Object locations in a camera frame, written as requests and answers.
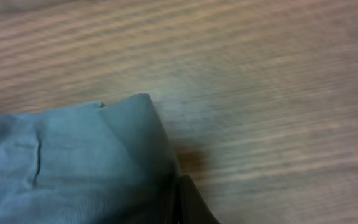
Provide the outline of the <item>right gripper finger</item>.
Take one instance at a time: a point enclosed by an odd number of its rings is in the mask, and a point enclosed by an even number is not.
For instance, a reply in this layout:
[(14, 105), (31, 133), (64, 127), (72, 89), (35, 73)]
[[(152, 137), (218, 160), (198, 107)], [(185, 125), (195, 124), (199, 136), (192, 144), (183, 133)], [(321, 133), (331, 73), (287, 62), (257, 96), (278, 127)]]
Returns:
[(189, 175), (182, 175), (178, 180), (177, 223), (220, 224)]

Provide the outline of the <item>grey shorts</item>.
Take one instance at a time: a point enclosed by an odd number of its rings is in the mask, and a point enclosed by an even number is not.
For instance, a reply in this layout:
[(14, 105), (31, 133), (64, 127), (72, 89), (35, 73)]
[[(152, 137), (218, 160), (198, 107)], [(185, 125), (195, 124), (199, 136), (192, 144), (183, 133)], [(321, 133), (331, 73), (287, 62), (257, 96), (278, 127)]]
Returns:
[(0, 114), (0, 223), (170, 223), (177, 178), (148, 94)]

